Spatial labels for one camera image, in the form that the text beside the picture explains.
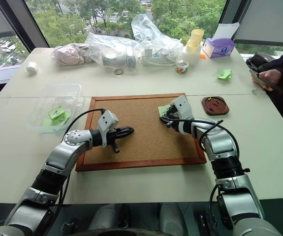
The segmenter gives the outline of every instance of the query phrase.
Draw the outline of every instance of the hand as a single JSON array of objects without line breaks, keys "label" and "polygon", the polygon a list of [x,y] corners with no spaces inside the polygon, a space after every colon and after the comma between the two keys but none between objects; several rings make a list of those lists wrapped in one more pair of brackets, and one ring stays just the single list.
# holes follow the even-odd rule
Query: hand
[{"label": "hand", "polygon": [[[267,70],[267,71],[260,72],[259,77],[260,78],[265,78],[267,80],[270,80],[272,83],[274,83],[276,85],[279,82],[280,78],[281,78],[281,72],[276,70],[276,69]],[[253,79],[253,81],[255,83],[258,83],[263,89],[268,90],[268,91],[272,91],[273,90],[271,87],[258,82],[253,77],[252,77],[252,79]]]}]

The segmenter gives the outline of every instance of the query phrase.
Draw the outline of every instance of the smartphone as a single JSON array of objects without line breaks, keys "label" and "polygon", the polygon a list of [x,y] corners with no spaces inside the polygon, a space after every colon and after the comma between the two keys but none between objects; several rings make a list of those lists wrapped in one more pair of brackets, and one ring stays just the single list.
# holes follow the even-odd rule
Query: smartphone
[{"label": "smartphone", "polygon": [[283,94],[283,90],[279,86],[275,85],[274,83],[272,83],[271,81],[269,81],[265,78],[260,78],[259,74],[255,71],[253,71],[252,69],[250,69],[250,73],[251,73],[252,77],[254,79],[256,79],[259,83],[271,87],[274,91],[276,91],[279,94]]}]

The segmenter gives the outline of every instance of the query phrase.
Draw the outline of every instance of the wooden frame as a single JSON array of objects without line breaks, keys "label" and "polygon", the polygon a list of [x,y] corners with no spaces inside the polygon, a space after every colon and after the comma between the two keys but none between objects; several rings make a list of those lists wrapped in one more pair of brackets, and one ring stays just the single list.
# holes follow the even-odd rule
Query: wooden frame
[{"label": "wooden frame", "polygon": [[[135,95],[135,96],[113,96],[113,97],[92,97],[89,110],[94,109],[95,103],[101,100],[123,100],[123,99],[144,99],[144,98],[161,98],[161,97],[178,97],[185,95],[184,93],[170,94],[155,94],[155,95]],[[88,114],[85,129],[90,129],[93,113]],[[191,158],[174,158],[174,159],[156,159],[156,160],[140,160],[140,161],[123,161],[123,162],[108,162],[97,164],[84,164],[85,153],[82,154],[77,161],[76,171],[96,171],[109,169],[122,169],[133,167],[148,167],[148,166],[168,166],[168,165],[183,165],[183,164],[205,164],[206,158],[203,150],[199,147],[197,139],[194,139],[199,159]]]}]

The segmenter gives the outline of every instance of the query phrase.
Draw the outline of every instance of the green sticky note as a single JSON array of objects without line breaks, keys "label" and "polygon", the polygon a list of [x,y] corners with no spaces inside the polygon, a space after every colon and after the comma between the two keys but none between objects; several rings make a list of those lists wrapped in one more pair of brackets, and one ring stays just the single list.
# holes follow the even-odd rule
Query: green sticky note
[{"label": "green sticky note", "polygon": [[221,80],[229,80],[231,79],[231,69],[221,69],[217,73],[217,78]]},{"label": "green sticky note", "polygon": [[64,113],[64,109],[62,106],[55,107],[54,109],[50,110],[48,112],[48,115],[51,119],[56,119],[59,117],[62,113]]},{"label": "green sticky note", "polygon": [[53,126],[63,125],[68,121],[69,117],[70,117],[70,113],[64,112],[59,117],[57,117],[56,119],[53,119],[52,124],[53,124]]},{"label": "green sticky note", "polygon": [[51,119],[45,119],[43,121],[42,126],[52,126],[52,120]]},{"label": "green sticky note", "polygon": [[163,117],[165,115],[166,111],[169,110],[169,108],[170,108],[170,105],[157,107],[157,109],[159,110],[160,117]]}]

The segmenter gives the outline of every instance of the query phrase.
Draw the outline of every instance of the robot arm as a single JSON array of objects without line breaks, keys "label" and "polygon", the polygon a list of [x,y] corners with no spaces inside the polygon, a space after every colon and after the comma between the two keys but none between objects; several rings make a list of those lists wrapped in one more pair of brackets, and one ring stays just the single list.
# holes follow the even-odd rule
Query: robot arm
[{"label": "robot arm", "polygon": [[9,214],[5,225],[0,227],[0,236],[44,235],[54,220],[53,206],[58,193],[70,175],[78,157],[87,150],[110,144],[119,152],[115,140],[126,137],[134,129],[115,126],[116,115],[106,110],[98,121],[97,130],[73,130],[66,133],[62,142],[54,148],[22,198]]},{"label": "robot arm", "polygon": [[207,119],[194,119],[191,107],[182,95],[174,99],[164,117],[167,127],[173,127],[184,135],[201,139],[208,159],[212,164],[219,190],[217,202],[221,219],[234,236],[279,235],[279,232],[264,220],[262,206],[250,179],[239,161],[238,147],[233,137],[221,126]]}]

